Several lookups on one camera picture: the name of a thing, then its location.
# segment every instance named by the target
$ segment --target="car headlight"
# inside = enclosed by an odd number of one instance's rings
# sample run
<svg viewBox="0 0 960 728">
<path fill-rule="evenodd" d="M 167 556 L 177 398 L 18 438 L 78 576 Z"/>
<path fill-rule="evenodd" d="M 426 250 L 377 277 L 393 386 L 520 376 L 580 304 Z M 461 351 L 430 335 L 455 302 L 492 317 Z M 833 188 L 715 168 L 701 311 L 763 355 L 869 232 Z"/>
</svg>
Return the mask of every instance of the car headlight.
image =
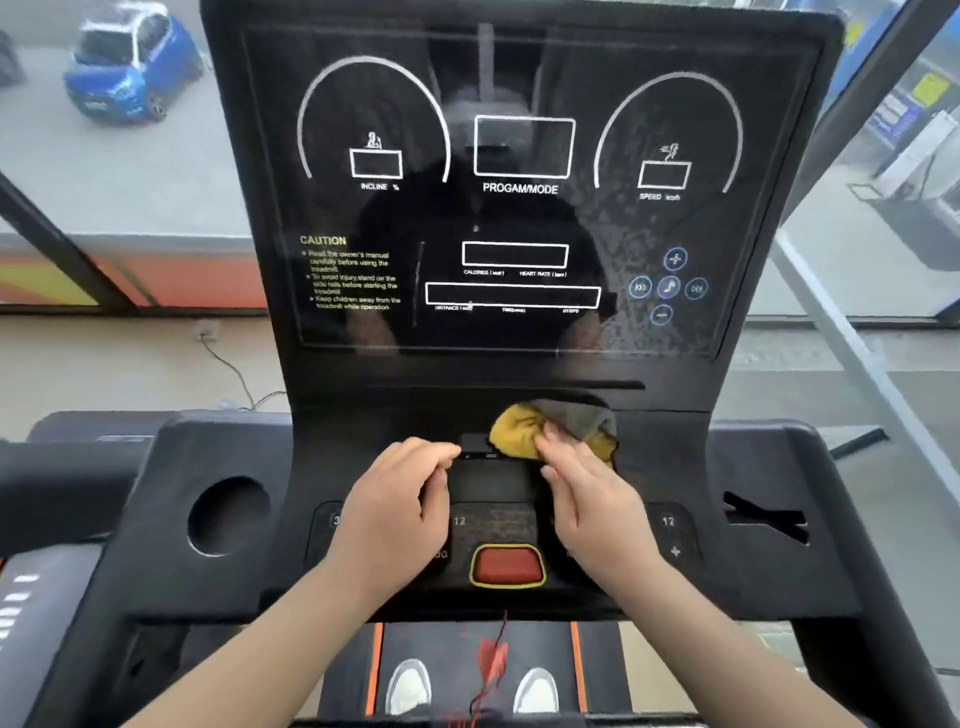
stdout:
<svg viewBox="0 0 960 728">
<path fill-rule="evenodd" d="M 136 88 L 133 87 L 133 80 L 130 78 L 130 76 L 125 78 L 110 90 L 110 96 L 116 99 L 129 99 L 135 93 Z"/>
</svg>

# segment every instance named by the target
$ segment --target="gray and yellow cloth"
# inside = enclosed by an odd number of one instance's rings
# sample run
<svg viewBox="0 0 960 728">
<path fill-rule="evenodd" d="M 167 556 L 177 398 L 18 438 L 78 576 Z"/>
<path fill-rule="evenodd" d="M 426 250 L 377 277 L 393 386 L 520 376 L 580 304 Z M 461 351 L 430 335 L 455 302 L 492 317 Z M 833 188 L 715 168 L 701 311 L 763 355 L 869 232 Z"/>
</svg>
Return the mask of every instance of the gray and yellow cloth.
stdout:
<svg viewBox="0 0 960 728">
<path fill-rule="evenodd" d="M 504 455 L 541 460 L 534 438 L 554 422 L 612 466 L 616 419 L 606 407 L 581 402 L 532 400 L 509 407 L 493 423 L 490 443 Z"/>
</svg>

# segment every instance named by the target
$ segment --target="white rectangle outline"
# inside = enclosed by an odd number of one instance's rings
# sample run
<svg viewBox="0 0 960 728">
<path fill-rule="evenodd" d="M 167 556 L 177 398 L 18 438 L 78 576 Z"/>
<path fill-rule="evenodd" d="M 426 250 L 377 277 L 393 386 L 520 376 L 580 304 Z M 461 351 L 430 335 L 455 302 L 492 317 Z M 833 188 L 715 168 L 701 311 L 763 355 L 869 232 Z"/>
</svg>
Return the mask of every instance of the white rectangle outline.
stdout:
<svg viewBox="0 0 960 728">
<path fill-rule="evenodd" d="M 480 119 L 499 119 L 500 121 L 563 121 L 570 126 L 570 154 L 566 158 L 565 175 L 524 175 L 516 172 L 478 172 L 477 171 L 477 136 L 479 135 Z M 570 176 L 573 168 L 573 141 L 577 135 L 577 120 L 554 116 L 500 116 L 492 113 L 478 113 L 473 117 L 473 174 L 477 177 L 520 177 L 527 180 L 565 180 Z"/>
<path fill-rule="evenodd" d="M 467 245 L 522 245 L 527 248 L 563 248 L 563 265 L 521 265 L 519 263 L 467 263 Z M 570 258 L 570 246 L 566 243 L 493 243 L 487 240 L 464 240 L 460 246 L 460 264 L 465 268 L 559 268 L 566 267 Z"/>
<path fill-rule="evenodd" d="M 460 286 L 473 286 L 477 288 L 481 287 L 495 287 L 495 288 L 577 288 L 582 291 L 596 291 L 597 300 L 594 305 L 556 305 L 553 303 L 456 303 L 444 301 L 442 303 L 435 303 L 430 301 L 430 284 L 435 283 L 436 285 L 460 285 Z M 600 293 L 602 288 L 599 285 L 536 285 L 533 283 L 453 283 L 447 280 L 430 280 L 424 285 L 424 296 L 426 297 L 427 305 L 475 305 L 475 306 L 488 306 L 492 308 L 587 308 L 594 309 L 600 307 Z"/>
<path fill-rule="evenodd" d="M 396 155 L 396 166 L 400 170 L 399 175 L 358 175 L 356 163 L 353 155 L 360 152 L 365 155 Z M 402 180 L 403 179 L 403 153 L 399 149 L 351 149 L 350 150 L 350 174 L 357 180 Z"/>
<path fill-rule="evenodd" d="M 674 184 L 644 184 L 643 183 L 643 171 L 647 168 L 647 164 L 658 164 L 661 166 L 670 166 L 670 167 L 686 167 L 686 174 L 684 174 L 684 183 L 681 186 L 676 186 Z M 693 166 L 692 161 L 658 161 L 657 159 L 645 159 L 640 164 L 640 176 L 636 179 L 636 188 L 637 189 L 686 189 L 686 182 L 690 179 L 690 167 Z"/>
</svg>

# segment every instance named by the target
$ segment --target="yellow cloth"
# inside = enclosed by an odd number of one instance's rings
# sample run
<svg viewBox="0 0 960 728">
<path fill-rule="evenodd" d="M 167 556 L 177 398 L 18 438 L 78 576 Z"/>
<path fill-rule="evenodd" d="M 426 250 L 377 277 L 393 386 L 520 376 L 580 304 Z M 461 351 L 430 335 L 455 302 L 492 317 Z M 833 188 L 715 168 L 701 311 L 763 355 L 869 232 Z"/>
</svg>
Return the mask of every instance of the yellow cloth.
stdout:
<svg viewBox="0 0 960 728">
<path fill-rule="evenodd" d="M 490 443 L 509 457 L 542 460 L 534 437 L 543 432 L 546 418 L 527 404 L 514 404 L 500 415 L 490 431 Z M 593 432 L 584 440 L 593 454 L 611 465 L 616 441 L 605 432 Z"/>
</svg>

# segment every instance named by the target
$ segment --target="black display panel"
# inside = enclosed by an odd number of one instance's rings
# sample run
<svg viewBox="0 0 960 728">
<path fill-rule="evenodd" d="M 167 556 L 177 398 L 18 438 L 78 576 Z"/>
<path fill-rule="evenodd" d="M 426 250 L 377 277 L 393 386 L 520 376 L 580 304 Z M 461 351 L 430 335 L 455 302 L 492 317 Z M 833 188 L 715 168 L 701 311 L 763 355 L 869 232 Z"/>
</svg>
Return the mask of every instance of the black display panel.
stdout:
<svg viewBox="0 0 960 728">
<path fill-rule="evenodd" d="M 246 32 L 300 340 L 716 354 L 816 53 L 753 37 Z"/>
</svg>

